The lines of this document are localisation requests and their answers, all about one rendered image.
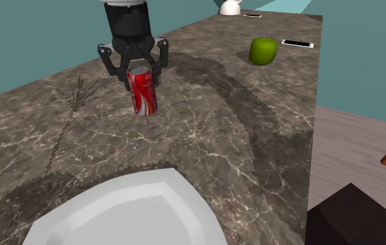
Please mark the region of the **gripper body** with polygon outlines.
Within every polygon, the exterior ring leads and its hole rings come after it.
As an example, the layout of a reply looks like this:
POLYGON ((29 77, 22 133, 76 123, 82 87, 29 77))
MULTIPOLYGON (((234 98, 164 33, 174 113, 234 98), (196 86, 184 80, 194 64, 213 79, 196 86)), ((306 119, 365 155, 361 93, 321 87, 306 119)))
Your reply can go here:
POLYGON ((144 58, 138 49, 139 44, 148 53, 154 45, 147 2, 140 1, 133 5, 105 2, 104 7, 112 34, 112 47, 124 56, 126 47, 130 46, 132 60, 144 58))

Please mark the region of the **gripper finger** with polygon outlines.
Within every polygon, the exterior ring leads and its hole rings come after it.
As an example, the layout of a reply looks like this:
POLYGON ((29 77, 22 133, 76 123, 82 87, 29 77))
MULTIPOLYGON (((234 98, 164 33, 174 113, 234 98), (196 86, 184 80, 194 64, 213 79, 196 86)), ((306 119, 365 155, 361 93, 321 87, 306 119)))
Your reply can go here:
POLYGON ((117 76, 118 80, 125 84, 125 89, 131 90, 130 82, 127 76, 128 65, 130 64, 132 55, 130 46, 127 46, 125 52, 121 55, 121 62, 118 67, 115 67, 110 59, 112 50, 109 47, 106 47, 104 44, 99 44, 98 53, 109 75, 117 76))
POLYGON ((151 65, 151 71, 153 73, 153 82, 155 86, 159 85, 158 77, 161 75, 162 68, 168 66, 169 58, 169 42, 166 38, 161 37, 157 39, 157 46, 160 48, 160 56, 158 61, 155 61, 150 54, 150 51, 145 51, 145 58, 151 65))

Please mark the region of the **red soda can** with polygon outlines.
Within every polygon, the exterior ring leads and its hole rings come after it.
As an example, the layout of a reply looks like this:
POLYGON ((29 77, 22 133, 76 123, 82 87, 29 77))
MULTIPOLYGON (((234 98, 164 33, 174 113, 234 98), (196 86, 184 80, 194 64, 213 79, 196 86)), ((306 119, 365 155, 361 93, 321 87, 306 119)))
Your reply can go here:
POLYGON ((134 112, 149 116, 157 111, 153 73, 146 66, 130 68, 127 72, 134 112))

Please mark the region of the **white kettle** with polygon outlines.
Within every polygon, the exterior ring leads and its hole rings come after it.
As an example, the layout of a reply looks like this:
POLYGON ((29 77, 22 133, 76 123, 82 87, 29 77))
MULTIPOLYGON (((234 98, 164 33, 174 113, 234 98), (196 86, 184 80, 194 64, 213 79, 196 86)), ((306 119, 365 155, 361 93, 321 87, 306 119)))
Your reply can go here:
POLYGON ((237 16, 241 12, 240 4, 242 0, 226 0, 219 9, 220 15, 237 16))

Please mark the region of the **green apple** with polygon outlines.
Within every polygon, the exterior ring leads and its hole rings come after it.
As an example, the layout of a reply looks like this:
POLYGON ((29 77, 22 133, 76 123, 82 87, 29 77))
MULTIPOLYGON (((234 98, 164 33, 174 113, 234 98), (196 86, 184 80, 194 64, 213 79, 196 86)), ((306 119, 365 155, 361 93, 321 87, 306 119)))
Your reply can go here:
POLYGON ((272 38, 255 38, 249 49, 249 60, 254 65, 268 65, 275 59, 278 43, 272 38))

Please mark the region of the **white plate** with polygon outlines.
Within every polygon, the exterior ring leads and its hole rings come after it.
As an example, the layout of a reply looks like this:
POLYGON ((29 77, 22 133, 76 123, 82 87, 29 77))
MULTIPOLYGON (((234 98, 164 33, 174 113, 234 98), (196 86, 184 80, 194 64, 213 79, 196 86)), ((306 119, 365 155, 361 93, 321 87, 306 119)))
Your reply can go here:
POLYGON ((22 245, 228 245, 199 192, 176 169, 116 177, 36 220, 22 245))

